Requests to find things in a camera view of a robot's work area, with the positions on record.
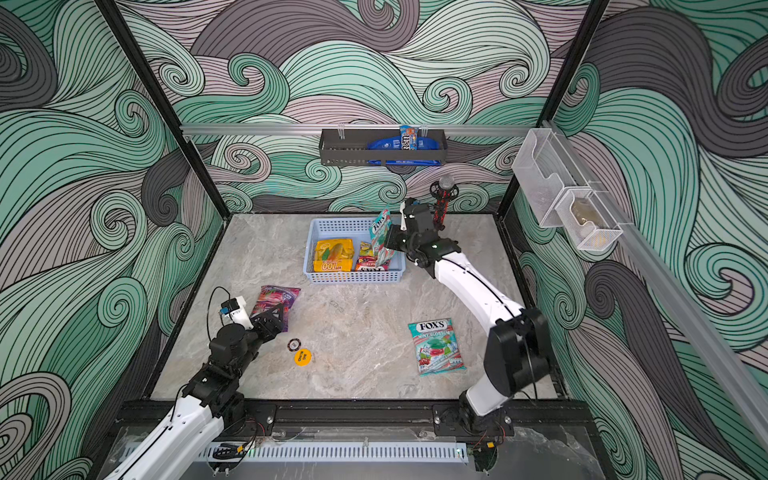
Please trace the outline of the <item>purple Fox's berries bag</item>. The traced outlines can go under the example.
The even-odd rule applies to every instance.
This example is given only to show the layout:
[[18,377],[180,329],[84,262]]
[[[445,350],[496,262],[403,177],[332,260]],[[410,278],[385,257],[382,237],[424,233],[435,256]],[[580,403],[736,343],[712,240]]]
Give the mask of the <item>purple Fox's berries bag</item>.
[[285,287],[278,285],[263,285],[254,307],[251,317],[272,310],[277,306],[282,307],[283,332],[289,331],[290,310],[298,299],[301,289],[297,287]]

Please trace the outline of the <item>green Fox's mint bag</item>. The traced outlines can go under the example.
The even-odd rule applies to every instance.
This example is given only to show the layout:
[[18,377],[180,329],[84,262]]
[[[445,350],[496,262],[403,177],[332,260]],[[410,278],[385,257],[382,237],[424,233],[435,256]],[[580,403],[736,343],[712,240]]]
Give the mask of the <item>green Fox's mint bag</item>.
[[392,219],[388,209],[381,211],[370,226],[371,246],[376,267],[387,264],[395,254],[394,250],[387,247],[387,238],[391,227]]
[[411,323],[408,329],[415,347],[420,376],[465,369],[450,318]]

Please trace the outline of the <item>orange Fox's fruits bag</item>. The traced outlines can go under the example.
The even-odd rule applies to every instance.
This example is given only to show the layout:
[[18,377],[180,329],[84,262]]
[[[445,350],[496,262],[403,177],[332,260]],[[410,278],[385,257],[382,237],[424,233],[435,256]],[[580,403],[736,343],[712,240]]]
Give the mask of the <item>orange Fox's fruits bag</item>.
[[377,271],[377,255],[371,243],[362,241],[354,267],[355,271]]

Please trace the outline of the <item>yellow mango candy bag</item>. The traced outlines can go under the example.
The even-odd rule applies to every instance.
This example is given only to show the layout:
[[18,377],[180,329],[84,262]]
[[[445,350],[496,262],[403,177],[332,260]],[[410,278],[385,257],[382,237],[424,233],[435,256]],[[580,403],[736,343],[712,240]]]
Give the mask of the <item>yellow mango candy bag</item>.
[[355,245],[349,238],[324,239],[315,243],[314,272],[350,272],[354,266]]

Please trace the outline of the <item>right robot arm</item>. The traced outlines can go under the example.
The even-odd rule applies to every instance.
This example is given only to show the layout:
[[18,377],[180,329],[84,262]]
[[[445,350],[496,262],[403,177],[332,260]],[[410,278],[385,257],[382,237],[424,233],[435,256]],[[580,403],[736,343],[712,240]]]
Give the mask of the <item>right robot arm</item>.
[[459,397],[463,428],[481,433],[500,423],[498,411],[514,395],[550,374],[548,321],[536,308],[524,308],[493,286],[468,260],[458,242],[439,236],[431,207],[406,199],[401,221],[385,246],[405,254],[415,266],[447,287],[486,334],[484,373]]

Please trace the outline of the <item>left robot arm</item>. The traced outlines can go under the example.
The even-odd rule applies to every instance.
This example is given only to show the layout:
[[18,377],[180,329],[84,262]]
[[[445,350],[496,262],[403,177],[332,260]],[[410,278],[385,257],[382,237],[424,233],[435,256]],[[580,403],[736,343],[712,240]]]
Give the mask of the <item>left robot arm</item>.
[[109,479],[179,479],[227,428],[245,423],[240,379],[262,345],[285,330],[285,305],[249,315],[229,310],[230,321],[209,342],[209,356],[184,384],[168,413]]

